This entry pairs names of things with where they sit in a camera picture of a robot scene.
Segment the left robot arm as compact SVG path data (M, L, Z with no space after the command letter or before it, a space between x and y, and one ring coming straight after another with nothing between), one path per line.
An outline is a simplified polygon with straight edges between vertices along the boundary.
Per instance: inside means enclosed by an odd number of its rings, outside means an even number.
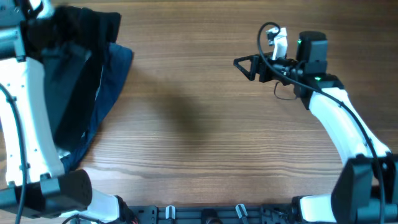
M1 2L1 209L22 218L129 223L117 195L79 169L133 60L117 44L121 14L50 1Z

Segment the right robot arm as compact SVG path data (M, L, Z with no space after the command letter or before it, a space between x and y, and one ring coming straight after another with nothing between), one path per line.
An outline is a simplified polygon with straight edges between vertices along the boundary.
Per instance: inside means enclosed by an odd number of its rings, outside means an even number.
M236 58L234 66L251 81L292 85L295 96L327 131L343 163L330 194L292 199L289 222L395 223L397 156L360 118L338 77L327 72L326 35L301 32L294 59L286 56L284 28L270 29L266 35L272 52Z

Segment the black shorts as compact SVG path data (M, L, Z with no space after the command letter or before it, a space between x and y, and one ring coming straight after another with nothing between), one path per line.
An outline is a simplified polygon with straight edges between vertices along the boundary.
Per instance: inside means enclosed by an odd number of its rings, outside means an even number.
M105 54L121 15L73 6L26 24L28 54L44 65L44 97L56 148L74 151L87 129Z

